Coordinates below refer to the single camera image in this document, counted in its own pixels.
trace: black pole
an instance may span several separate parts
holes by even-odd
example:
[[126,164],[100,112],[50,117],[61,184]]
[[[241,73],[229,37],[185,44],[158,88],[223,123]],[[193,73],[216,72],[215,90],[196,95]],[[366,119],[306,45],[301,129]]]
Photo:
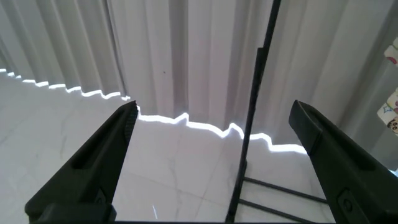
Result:
[[236,178],[234,191],[232,194],[231,202],[229,203],[229,209],[225,222],[233,223],[235,220],[236,210],[238,209],[239,197],[241,195],[242,184],[244,173],[246,171],[246,156],[248,154],[249,140],[251,127],[253,124],[254,112],[256,110],[257,97],[259,94],[260,84],[262,80],[262,74],[266,67],[269,49],[271,46],[272,35],[274,34],[276,19],[278,17],[280,6],[280,0],[274,0],[272,3],[271,14],[269,16],[269,22],[267,26],[266,38],[264,40],[263,48],[257,50],[256,65],[254,67],[254,76],[251,85],[250,102],[248,109],[248,116],[246,118],[246,127],[244,129],[244,138],[242,145],[241,160],[239,162],[238,176]]

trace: black plastic part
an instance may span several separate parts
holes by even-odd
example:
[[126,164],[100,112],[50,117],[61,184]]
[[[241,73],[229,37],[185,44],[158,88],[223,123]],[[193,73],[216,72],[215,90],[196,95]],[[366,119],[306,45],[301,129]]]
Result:
[[310,156],[337,223],[398,223],[398,179],[310,105],[289,124]]
[[278,211],[278,210],[275,210],[275,209],[272,209],[272,208],[269,208],[269,207],[265,207],[265,206],[262,206],[262,205],[259,205],[259,204],[253,203],[253,202],[248,202],[247,200],[239,199],[239,203],[241,203],[242,205],[246,205],[246,206],[250,206],[252,208],[256,208],[256,209],[262,210],[264,212],[269,212],[269,213],[278,215],[280,217],[288,218],[288,219],[296,221],[296,222],[313,223],[313,222],[311,222],[309,220],[306,220],[306,219],[303,219],[303,218],[299,218],[299,217],[296,217],[294,215],[290,215],[288,213],[284,213],[284,212],[281,212],[281,211]]
[[315,196],[312,196],[312,195],[307,195],[305,193],[301,193],[301,192],[298,192],[298,191],[295,191],[295,190],[290,190],[290,189],[287,189],[287,188],[284,188],[284,187],[280,187],[278,185],[266,183],[266,182],[263,182],[261,180],[252,179],[250,177],[244,177],[243,180],[247,181],[247,182],[250,182],[252,184],[258,184],[258,185],[261,185],[263,187],[269,187],[269,188],[272,188],[272,189],[275,189],[275,190],[280,190],[280,191],[288,193],[288,194],[292,194],[292,195],[299,196],[299,197],[302,197],[302,198],[305,198],[305,199],[313,200],[314,202],[320,202],[320,203],[328,204],[328,201],[326,201],[323,198],[318,198],[318,197],[315,197]]
[[52,203],[111,204],[137,116],[135,101],[118,108],[26,203],[29,221],[38,220]]
[[116,218],[116,211],[111,204],[80,203],[72,205],[51,204],[39,218],[39,222],[92,221],[109,222]]
[[241,152],[241,158],[240,158],[240,162],[239,162],[239,170],[238,170],[238,175],[236,177],[236,182],[235,182],[234,191],[233,191],[233,194],[231,197],[231,202],[229,203],[228,212],[227,212],[227,215],[225,218],[225,222],[228,222],[228,223],[234,222],[236,210],[238,209],[238,202],[239,202],[239,197],[241,195],[244,173],[246,171],[246,166],[247,166],[246,156],[248,154],[250,133],[251,133],[251,127],[253,124],[254,113],[256,111],[257,97],[258,97],[259,90],[260,90],[262,75],[264,73],[264,69],[265,69],[265,66],[267,63],[269,49],[271,47],[271,41],[272,41],[272,36],[274,34],[276,19],[278,17],[279,6],[280,6],[280,0],[274,0],[274,2],[272,3],[271,14],[269,16],[266,38],[264,39],[264,46],[263,46],[263,48],[258,48],[258,50],[257,50],[256,64],[254,67],[254,76],[253,76],[251,92],[250,92],[248,116],[246,118],[246,126],[244,129],[244,137],[243,137],[243,144],[242,144],[242,152]]

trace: black metal rod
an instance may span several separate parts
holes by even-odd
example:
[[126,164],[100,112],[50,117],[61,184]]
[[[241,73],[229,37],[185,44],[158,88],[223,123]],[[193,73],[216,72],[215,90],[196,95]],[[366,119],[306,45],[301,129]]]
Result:
[[266,38],[264,40],[263,48],[257,50],[256,65],[254,67],[254,76],[251,85],[250,102],[248,109],[248,116],[246,118],[246,126],[244,129],[244,138],[242,144],[241,159],[239,162],[239,170],[236,178],[234,191],[229,203],[228,213],[225,218],[225,222],[233,223],[235,219],[236,210],[238,209],[239,197],[242,191],[243,177],[246,170],[246,156],[248,154],[249,140],[251,127],[253,124],[254,112],[256,111],[257,97],[259,94],[260,84],[262,80],[262,74],[267,63],[268,53],[271,46],[272,35],[274,34],[276,19],[278,16],[280,6],[280,0],[274,0],[272,3],[271,14],[269,16],[269,22],[267,26]]
[[298,191],[295,191],[295,190],[290,190],[290,189],[287,189],[287,188],[284,188],[284,187],[281,187],[281,186],[278,186],[278,185],[269,184],[269,183],[263,182],[261,180],[252,179],[250,177],[244,177],[243,180],[247,181],[247,182],[250,182],[250,183],[253,183],[253,184],[258,184],[258,185],[261,185],[261,186],[264,186],[264,187],[269,187],[269,188],[272,188],[272,189],[275,189],[275,190],[280,190],[282,192],[285,192],[285,193],[288,193],[288,194],[292,194],[292,195],[296,195],[296,196],[299,196],[299,197],[302,197],[302,198],[306,198],[306,199],[309,199],[309,200],[313,200],[313,201],[316,201],[316,202],[325,203],[325,204],[328,205],[328,201],[323,199],[323,198],[318,198],[318,197],[315,197],[315,196],[312,196],[312,195],[307,195],[305,193],[301,193],[301,192],[298,192]]
[[247,205],[247,206],[250,206],[252,208],[256,208],[256,209],[259,209],[259,210],[262,210],[262,211],[265,211],[265,212],[269,212],[269,213],[278,215],[280,217],[288,218],[288,219],[296,221],[296,222],[314,223],[314,222],[311,222],[309,220],[296,217],[294,215],[289,215],[288,213],[284,213],[284,212],[281,212],[281,211],[278,211],[278,210],[275,210],[275,209],[272,209],[272,208],[269,208],[269,207],[265,207],[265,206],[262,206],[262,205],[259,205],[259,204],[253,203],[253,202],[248,202],[247,200],[239,199],[239,203],[241,203],[242,205]]

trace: curtain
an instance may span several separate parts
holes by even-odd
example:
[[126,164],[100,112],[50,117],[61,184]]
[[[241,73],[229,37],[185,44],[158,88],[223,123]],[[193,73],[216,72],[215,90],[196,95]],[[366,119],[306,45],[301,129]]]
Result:
[[[39,86],[130,96],[142,114],[188,113],[190,121],[221,130],[230,123],[243,128],[271,6],[271,0],[0,0],[0,65]],[[274,144],[298,144],[287,122],[298,99],[374,152],[384,130],[372,135],[362,128],[364,119],[378,122],[377,110],[368,109],[385,99],[365,96],[380,92],[375,80],[387,65],[381,49],[392,41],[386,34],[396,11],[393,0],[283,0],[252,132]]]

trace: white tile floor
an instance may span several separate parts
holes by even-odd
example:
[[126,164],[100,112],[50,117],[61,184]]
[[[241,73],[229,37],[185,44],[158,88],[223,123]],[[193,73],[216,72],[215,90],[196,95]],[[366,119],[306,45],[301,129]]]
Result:
[[[24,204],[124,102],[84,98],[0,74],[0,222],[27,223]],[[114,197],[117,220],[222,222],[242,140],[186,126],[137,121]],[[251,141],[246,175],[324,197],[309,158]],[[315,222],[327,206],[244,184],[241,198]],[[240,205],[238,222],[291,222]]]

